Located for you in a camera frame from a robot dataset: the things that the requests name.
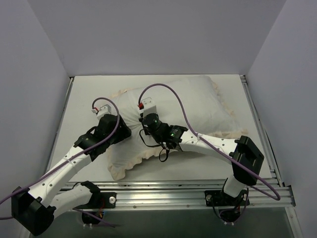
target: white table surface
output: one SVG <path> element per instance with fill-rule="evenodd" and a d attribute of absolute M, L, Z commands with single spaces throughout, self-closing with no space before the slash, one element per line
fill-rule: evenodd
<path fill-rule="evenodd" d="M 234 110 L 240 125 L 249 131 L 248 136 L 263 152 L 239 75 L 208 76 L 218 84 L 228 107 Z M 53 152 L 51 167 L 65 155 L 80 135 L 98 124 L 96 116 L 91 112 L 91 103 L 95 98 L 109 97 L 120 89 L 144 87 L 181 77 L 181 75 L 76 76 Z M 126 177 L 121 181 L 226 179 L 231 174 L 231 165 L 215 157 L 176 152 L 171 153 L 165 163 L 161 163 L 155 157 L 143 160 L 141 164 L 127 171 Z M 264 160 L 260 176 L 271 178 L 267 160 Z M 83 168 L 70 181 L 85 180 L 113 181 L 107 169 L 105 154 Z"/>

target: screw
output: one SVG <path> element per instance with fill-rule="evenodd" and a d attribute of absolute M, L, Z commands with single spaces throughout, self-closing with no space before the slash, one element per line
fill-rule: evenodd
<path fill-rule="evenodd" d="M 114 204 L 115 201 L 116 201 L 115 197 L 110 197 L 110 198 L 109 198 L 109 203 L 110 203 L 110 204 Z"/>
<path fill-rule="evenodd" d="M 206 201 L 208 201 L 208 202 L 211 201 L 211 195 L 210 195 L 210 194 L 208 194 L 208 195 L 206 196 Z"/>

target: gray wall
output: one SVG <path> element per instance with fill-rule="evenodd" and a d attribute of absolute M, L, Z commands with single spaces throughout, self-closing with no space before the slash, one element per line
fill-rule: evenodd
<path fill-rule="evenodd" d="M 246 73 L 285 0 L 29 0 L 70 75 Z"/>
<path fill-rule="evenodd" d="M 291 184 L 306 238 L 317 234 L 317 1 L 287 0 L 247 75 Z"/>
<path fill-rule="evenodd" d="M 26 0 L 0 1 L 1 199 L 44 172 L 69 78 Z M 10 215 L 10 201 L 0 216 Z M 17 221 L 0 221 L 15 238 Z"/>

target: pillow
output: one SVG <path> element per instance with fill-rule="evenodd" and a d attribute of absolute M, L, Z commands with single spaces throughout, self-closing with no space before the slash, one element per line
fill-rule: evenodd
<path fill-rule="evenodd" d="M 246 133 L 223 106 L 216 93 L 216 84 L 208 76 L 184 76 L 166 85 L 173 88 L 180 97 L 188 120 L 195 131 L 221 138 L 239 138 Z M 141 111 L 137 104 L 144 88 L 122 90 L 112 98 L 119 108 L 120 115 L 132 131 L 131 137 L 112 145 L 106 152 L 108 170 L 114 180 L 124 178 L 126 170 L 140 164 L 142 159 L 158 156 L 161 151 L 161 147 L 147 147 L 139 136 L 142 125 L 139 122 Z M 151 97 L 156 103 L 158 116 L 162 122 L 187 127 L 176 97 L 167 88 L 153 87 L 143 95 L 142 99 L 147 97 Z M 146 136 L 143 132 L 142 137 L 147 145 L 156 144 L 151 136 Z"/>

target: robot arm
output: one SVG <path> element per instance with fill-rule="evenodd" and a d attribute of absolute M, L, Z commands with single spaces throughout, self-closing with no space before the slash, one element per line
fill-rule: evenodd
<path fill-rule="evenodd" d="M 99 119 L 98 126 L 92 127 L 81 135 L 62 160 L 43 176 L 44 179 L 12 197 L 13 218 L 33 235 L 43 233 L 54 218 L 63 212 L 82 204 L 101 200 L 100 189 L 89 181 L 82 182 L 70 191 L 59 195 L 57 193 L 75 174 L 104 153 L 110 145 L 131 136 L 131 130 L 123 119 L 112 115 L 110 109 L 109 105 L 93 109 Z M 119 117 L 117 130 L 107 141 L 102 142 L 114 130 L 117 117 Z"/>
<path fill-rule="evenodd" d="M 241 136 L 240 139 L 223 139 L 203 134 L 196 136 L 186 127 L 168 125 L 159 120 L 156 105 L 151 98 L 142 100 L 139 108 L 143 110 L 140 122 L 142 123 L 145 134 L 151 135 L 153 139 L 166 150 L 173 149 L 214 155 L 213 149 L 201 140 L 201 138 L 203 138 L 217 150 L 232 157 L 259 175 L 264 156 L 249 137 Z M 229 195 L 231 198 L 236 198 L 246 185 L 255 185 L 257 179 L 235 164 L 232 164 L 232 169 L 233 175 L 226 180 L 223 193 Z"/>

